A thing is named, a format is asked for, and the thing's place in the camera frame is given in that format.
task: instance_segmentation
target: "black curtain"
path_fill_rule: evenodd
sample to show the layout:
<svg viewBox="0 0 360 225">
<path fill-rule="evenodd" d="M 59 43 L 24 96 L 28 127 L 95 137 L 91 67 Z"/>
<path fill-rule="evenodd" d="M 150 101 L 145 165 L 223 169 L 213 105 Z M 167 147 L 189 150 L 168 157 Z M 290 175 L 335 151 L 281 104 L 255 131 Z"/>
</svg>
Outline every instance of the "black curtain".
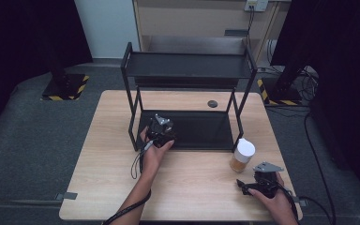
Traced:
<svg viewBox="0 0 360 225">
<path fill-rule="evenodd" d="M 314 12 L 318 4 L 323 10 Z M 309 29 L 308 18 L 320 13 L 316 38 L 303 43 L 312 49 L 307 64 L 319 75 L 313 105 L 318 105 L 326 125 L 330 147 L 338 147 L 360 179 L 360 1 L 293 0 L 273 56 L 273 65 L 286 66 L 293 48 Z"/>
<path fill-rule="evenodd" d="M 33 23 L 43 31 L 59 66 L 92 61 L 74 1 L 0 0 L 0 113 L 18 83 L 50 71 L 24 7 L 35 15 Z"/>
</svg>

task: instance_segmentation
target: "black metal shelf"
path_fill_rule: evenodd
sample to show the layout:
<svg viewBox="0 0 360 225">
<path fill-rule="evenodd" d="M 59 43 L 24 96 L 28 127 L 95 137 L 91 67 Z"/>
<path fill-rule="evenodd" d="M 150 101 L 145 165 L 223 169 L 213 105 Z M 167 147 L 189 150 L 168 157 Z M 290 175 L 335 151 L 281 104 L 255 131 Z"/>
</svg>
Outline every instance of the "black metal shelf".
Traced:
<svg viewBox="0 0 360 225">
<path fill-rule="evenodd" d="M 132 112 L 129 135 L 135 150 L 141 148 L 141 141 L 132 133 L 135 114 L 140 105 L 141 120 L 139 132 L 148 125 L 151 117 L 158 113 L 174 121 L 177 140 L 173 148 L 178 149 L 229 149 L 233 150 L 242 137 L 241 111 L 257 73 L 256 63 L 248 47 L 243 54 L 134 52 L 131 43 L 127 45 L 121 64 L 127 89 L 127 98 Z M 137 95 L 133 101 L 129 80 L 134 79 Z M 241 103 L 235 100 L 235 88 L 239 80 L 247 80 L 247 88 Z M 197 88 L 231 90 L 226 111 L 163 111 L 145 110 L 142 104 L 141 88 Z M 229 110 L 234 107 L 238 123 L 238 139 L 233 140 Z"/>
</svg>

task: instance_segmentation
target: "white paper cup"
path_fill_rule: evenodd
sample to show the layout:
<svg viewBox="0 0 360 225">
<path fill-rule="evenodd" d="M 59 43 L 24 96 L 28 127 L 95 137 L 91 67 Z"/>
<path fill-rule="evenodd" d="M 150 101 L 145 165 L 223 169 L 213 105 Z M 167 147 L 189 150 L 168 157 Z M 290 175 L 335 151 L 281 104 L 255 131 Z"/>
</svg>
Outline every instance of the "white paper cup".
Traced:
<svg viewBox="0 0 360 225">
<path fill-rule="evenodd" d="M 255 152 L 256 149 L 253 143 L 248 142 L 244 138 L 240 139 L 230 161 L 231 168 L 236 172 L 242 172 Z"/>
</svg>

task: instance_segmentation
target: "wooden table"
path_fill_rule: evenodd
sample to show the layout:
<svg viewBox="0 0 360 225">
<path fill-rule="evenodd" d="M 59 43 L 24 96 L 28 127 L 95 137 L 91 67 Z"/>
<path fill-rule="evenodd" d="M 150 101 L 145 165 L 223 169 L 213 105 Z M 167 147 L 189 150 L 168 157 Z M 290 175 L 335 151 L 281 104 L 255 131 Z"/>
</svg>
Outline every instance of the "wooden table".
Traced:
<svg viewBox="0 0 360 225">
<path fill-rule="evenodd" d="M 225 109 L 229 97 L 225 92 L 142 92 L 145 109 L 161 110 L 211 110 L 207 106 L 211 99 L 218 102 L 215 110 Z M 67 189 L 78 196 L 63 201 L 61 219 L 105 220 L 127 197 L 136 183 L 130 168 L 138 154 L 128 136 L 130 116 L 125 91 L 102 94 Z M 142 220 L 271 220 L 264 206 L 253 197 L 244 196 L 235 182 L 240 179 L 254 183 L 252 167 L 268 161 L 285 169 L 281 173 L 285 186 L 293 190 L 260 95 L 249 94 L 242 123 L 244 137 L 256 147 L 256 154 L 244 172 L 230 168 L 233 154 L 229 151 L 171 150 L 163 159 Z"/>
</svg>

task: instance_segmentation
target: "person's left hand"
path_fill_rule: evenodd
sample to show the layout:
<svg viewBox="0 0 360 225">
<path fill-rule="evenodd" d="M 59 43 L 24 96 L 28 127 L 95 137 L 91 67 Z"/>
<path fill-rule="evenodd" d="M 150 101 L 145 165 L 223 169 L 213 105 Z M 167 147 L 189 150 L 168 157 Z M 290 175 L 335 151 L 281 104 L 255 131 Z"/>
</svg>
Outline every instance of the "person's left hand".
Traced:
<svg viewBox="0 0 360 225">
<path fill-rule="evenodd" d="M 149 142 L 148 137 L 145 137 L 146 131 L 147 127 L 145 127 L 145 129 L 140 133 L 140 137 L 142 138 L 142 140 L 146 140 L 147 142 Z M 169 149 L 171 149 L 173 144 L 174 141 L 169 141 L 160 148 L 157 148 L 152 144 L 144 153 L 142 160 L 142 172 L 156 174 L 163 159 L 163 156 Z"/>
</svg>

